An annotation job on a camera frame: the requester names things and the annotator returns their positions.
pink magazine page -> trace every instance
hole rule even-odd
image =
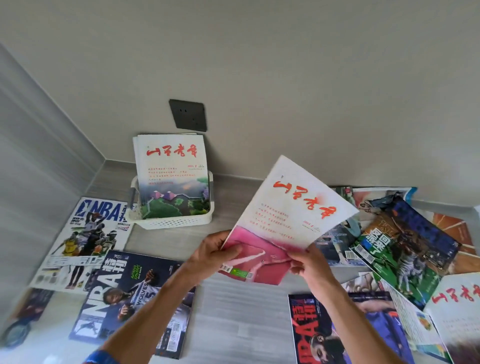
[[[290,159],[281,156],[227,237],[242,252],[220,273],[278,285],[290,268],[287,251],[304,250],[358,210]]]

white wall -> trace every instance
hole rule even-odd
[[[204,102],[214,172],[480,203],[477,0],[4,0],[0,34],[109,159]]]
[[[0,45],[0,326],[103,161]]]

electrical outlet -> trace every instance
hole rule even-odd
[[[205,106],[201,102],[168,100],[172,110],[173,120],[179,129],[207,131]]]

wooden floor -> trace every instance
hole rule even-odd
[[[86,195],[128,201],[135,175],[134,164],[107,161]],[[204,236],[233,227],[260,183],[215,176],[215,211],[210,224],[163,230],[144,230],[136,225],[126,250],[184,260]],[[357,268],[334,268],[340,282],[356,277],[358,271]],[[279,286],[246,284],[214,274],[197,289],[182,362],[295,364],[287,294],[306,291],[305,282],[291,274]],[[83,300],[74,294],[55,293],[25,343],[3,353],[0,363],[81,363],[95,346],[67,337]],[[422,354],[416,354],[416,359],[418,363],[437,363]],[[171,359],[154,356],[151,363],[168,361]]]

blue sleeve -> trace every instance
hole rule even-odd
[[[120,364],[112,356],[104,350],[95,350],[91,353],[83,364]]]

